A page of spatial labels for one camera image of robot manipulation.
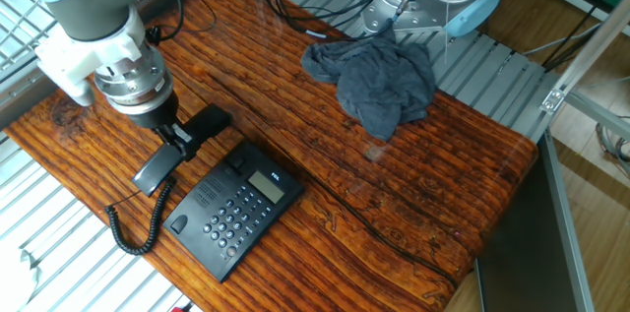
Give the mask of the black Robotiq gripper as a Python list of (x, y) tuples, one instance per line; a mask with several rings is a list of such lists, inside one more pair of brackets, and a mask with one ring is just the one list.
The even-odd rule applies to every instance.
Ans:
[(126, 115), (141, 128), (155, 129), (165, 144), (176, 147), (185, 161), (190, 161), (200, 149), (197, 134), (178, 121), (178, 97), (175, 92), (134, 105), (116, 105), (116, 110)]

